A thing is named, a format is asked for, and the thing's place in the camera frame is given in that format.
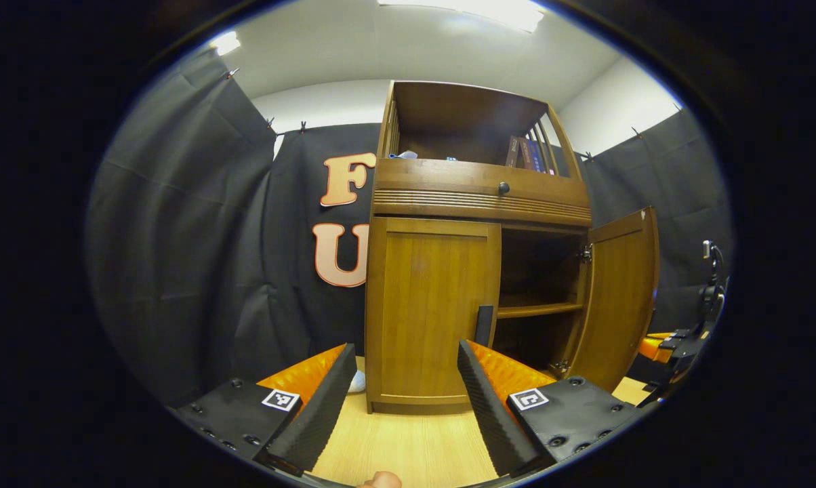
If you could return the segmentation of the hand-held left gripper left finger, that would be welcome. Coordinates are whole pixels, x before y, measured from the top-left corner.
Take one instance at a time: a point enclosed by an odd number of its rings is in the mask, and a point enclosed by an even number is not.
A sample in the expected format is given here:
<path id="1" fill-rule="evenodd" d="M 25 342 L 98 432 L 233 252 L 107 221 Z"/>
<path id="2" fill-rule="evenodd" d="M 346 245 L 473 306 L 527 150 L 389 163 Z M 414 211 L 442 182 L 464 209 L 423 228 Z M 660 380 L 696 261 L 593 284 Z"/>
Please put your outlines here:
<path id="1" fill-rule="evenodd" d="M 345 343 L 264 380 L 228 380 L 176 415 L 239 458 L 302 476 L 325 450 L 355 373 L 355 347 Z"/>

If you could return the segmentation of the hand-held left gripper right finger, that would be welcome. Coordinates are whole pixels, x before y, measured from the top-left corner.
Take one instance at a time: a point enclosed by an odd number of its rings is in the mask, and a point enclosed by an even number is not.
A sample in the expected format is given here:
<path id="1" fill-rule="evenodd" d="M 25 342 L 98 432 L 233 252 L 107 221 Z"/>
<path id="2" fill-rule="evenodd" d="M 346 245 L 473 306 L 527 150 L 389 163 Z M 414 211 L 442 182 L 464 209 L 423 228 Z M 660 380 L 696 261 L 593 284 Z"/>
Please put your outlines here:
<path id="1" fill-rule="evenodd" d="M 641 412 L 584 377 L 553 380 L 471 340 L 460 341 L 457 370 L 499 476 L 569 462 Z"/>

